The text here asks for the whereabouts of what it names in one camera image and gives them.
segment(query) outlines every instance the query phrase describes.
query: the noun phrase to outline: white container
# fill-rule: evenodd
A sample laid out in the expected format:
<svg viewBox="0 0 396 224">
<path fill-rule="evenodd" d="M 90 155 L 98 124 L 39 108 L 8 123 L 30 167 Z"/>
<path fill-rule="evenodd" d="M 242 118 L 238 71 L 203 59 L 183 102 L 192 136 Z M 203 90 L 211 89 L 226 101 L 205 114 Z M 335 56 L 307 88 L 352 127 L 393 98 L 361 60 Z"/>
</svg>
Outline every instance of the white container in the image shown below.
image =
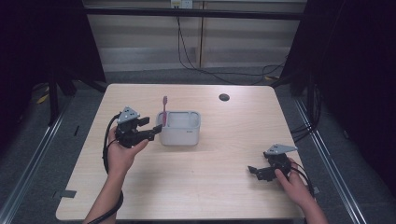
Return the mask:
<svg viewBox="0 0 396 224">
<path fill-rule="evenodd" d="M 157 125 L 163 123 L 163 112 L 157 116 Z M 195 111 L 166 111 L 166 123 L 160 132 L 164 146 L 194 146 L 198 144 L 201 115 Z"/>
</svg>

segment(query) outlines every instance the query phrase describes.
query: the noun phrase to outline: light wood tabletop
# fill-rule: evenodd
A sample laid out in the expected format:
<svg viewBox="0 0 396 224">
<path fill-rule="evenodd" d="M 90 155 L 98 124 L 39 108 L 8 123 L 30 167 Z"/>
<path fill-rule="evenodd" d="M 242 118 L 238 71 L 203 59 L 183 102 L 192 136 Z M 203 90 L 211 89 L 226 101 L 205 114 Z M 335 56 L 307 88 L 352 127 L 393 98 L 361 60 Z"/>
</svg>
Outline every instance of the light wood tabletop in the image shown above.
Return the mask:
<svg viewBox="0 0 396 224">
<path fill-rule="evenodd" d="M 222 93 L 230 96 L 223 102 Z M 163 110 L 201 114 L 199 142 L 166 147 L 159 136 L 135 158 L 123 184 L 117 219 L 196 220 L 301 218 L 302 211 L 276 180 L 258 181 L 248 165 L 269 164 L 262 155 L 271 145 L 294 146 L 274 90 L 270 87 L 216 85 L 112 84 L 108 86 L 62 198 L 60 220 L 88 214 L 106 180 L 102 148 L 106 127 L 125 106 L 150 117 L 139 131 L 152 129 Z M 288 156 L 301 163 L 297 151 Z"/>
</svg>

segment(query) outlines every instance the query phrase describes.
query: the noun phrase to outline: gray carpet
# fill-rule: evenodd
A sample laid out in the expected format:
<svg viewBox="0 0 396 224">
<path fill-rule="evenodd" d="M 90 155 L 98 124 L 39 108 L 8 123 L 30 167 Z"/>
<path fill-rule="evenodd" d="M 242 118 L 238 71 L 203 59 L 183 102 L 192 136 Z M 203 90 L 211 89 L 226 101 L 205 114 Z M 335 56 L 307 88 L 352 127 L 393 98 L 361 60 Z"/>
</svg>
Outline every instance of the gray carpet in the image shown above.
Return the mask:
<svg viewBox="0 0 396 224">
<path fill-rule="evenodd" d="M 239 72 L 258 75 L 262 68 L 212 68 L 211 72 Z M 279 75 L 275 71 L 271 76 Z M 216 75 L 230 80 L 233 84 L 251 84 L 261 80 L 260 77 L 239 75 Z M 110 83 L 178 83 L 178 84 L 230 84 L 213 74 L 202 74 L 187 69 L 162 71 L 140 71 L 106 74 Z M 271 81 L 261 80 L 258 85 L 267 85 Z M 60 202 L 53 198 L 57 190 L 65 189 L 73 171 L 79 152 L 83 146 L 103 94 L 82 83 L 76 83 L 78 92 L 71 99 L 71 104 L 64 114 L 63 122 L 52 140 L 49 149 L 34 176 L 12 223 L 62 223 L 55 217 Z M 0 203 L 4 204 L 10 192 L 17 184 L 26 164 L 35 152 L 41 137 L 47 130 L 50 107 L 49 102 L 35 104 L 35 93 L 30 107 L 20 124 L 20 132 L 8 147 L 7 155 L 0 160 Z M 276 88 L 276 95 L 290 129 L 303 124 L 294 99 L 289 94 L 289 86 Z M 66 102 L 61 95 L 61 104 Z M 358 201 L 368 223 L 394 223 L 396 220 L 396 200 L 389 193 L 377 174 L 366 164 L 359 149 L 345 139 L 343 129 L 337 124 L 332 114 L 323 108 L 318 130 L 323 137 L 332 159 L 337 164 L 352 194 Z M 298 142 L 297 147 L 315 187 L 319 189 L 317 200 L 331 223 L 353 223 L 339 196 L 334 183 L 307 136 Z M 243 223 L 289 223 L 273 220 L 241 221 Z"/>
</svg>

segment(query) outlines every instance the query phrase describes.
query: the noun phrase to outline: power outlet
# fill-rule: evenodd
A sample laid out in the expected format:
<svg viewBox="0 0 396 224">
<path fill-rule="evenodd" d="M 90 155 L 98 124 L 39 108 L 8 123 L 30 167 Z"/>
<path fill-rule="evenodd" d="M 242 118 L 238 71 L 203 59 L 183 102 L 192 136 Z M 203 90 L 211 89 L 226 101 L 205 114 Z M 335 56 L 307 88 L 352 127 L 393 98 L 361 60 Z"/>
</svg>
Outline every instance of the power outlet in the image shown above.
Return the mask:
<svg viewBox="0 0 396 224">
<path fill-rule="evenodd" d="M 181 8 L 181 0 L 171 0 L 171 8 Z"/>
<path fill-rule="evenodd" d="M 181 8 L 192 9 L 192 0 L 181 0 Z"/>
</svg>

